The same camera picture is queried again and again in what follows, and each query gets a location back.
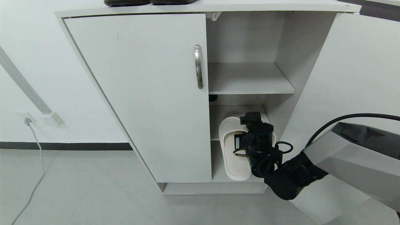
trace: robotic arm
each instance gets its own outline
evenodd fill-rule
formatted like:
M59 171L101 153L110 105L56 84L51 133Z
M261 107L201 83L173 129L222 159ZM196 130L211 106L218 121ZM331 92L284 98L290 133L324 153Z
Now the robotic arm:
M300 154L282 164L283 154L289 153L293 146L277 142L272 147L273 126L263 123L259 112L250 112L240 118L249 131L235 136L240 140L237 150L246 150L246 155L237 155L249 157L252 173L264 178L284 200L296 198L304 187L332 174L399 212L400 135L364 125L337 123L314 141L330 125L354 117L400 121L400 117L372 113L339 117L321 127ZM282 152L280 144L291 149Z

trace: cabinet door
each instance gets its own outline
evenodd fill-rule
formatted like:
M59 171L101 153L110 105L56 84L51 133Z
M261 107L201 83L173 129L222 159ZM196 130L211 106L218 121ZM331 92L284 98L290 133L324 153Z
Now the cabinet door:
M328 121L351 113L400 115L400 23L338 13L310 78L282 136L298 154ZM362 123L400 133L400 123L358 118ZM369 197L327 176L303 189L293 203L321 224Z
M99 16L65 23L155 180L211 181L205 15Z

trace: white slipper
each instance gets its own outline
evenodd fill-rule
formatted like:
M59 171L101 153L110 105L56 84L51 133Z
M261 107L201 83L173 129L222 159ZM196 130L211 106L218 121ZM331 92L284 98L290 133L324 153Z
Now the white slipper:
M235 150L235 135L248 132L246 125L240 125L240 119L237 117L228 117L224 119L219 127L222 156L226 174L235 181L245 181L251 176L250 162L247 157L238 157L233 154Z

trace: gray floor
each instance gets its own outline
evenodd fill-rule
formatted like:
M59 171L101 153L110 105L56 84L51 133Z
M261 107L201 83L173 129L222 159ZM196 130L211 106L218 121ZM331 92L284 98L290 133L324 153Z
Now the gray floor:
M163 196L132 151L44 151L46 176L16 225L315 225L270 189L263 195ZM0 224L10 224L40 178L39 151L0 151ZM368 201L338 224L396 224Z

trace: metal door handle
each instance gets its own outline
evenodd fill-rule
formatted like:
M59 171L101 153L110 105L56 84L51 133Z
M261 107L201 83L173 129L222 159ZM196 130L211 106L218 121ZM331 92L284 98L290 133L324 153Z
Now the metal door handle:
M203 73L201 70L201 48L200 45L194 47L194 62L196 63L196 76L197 86L199 89L203 89Z

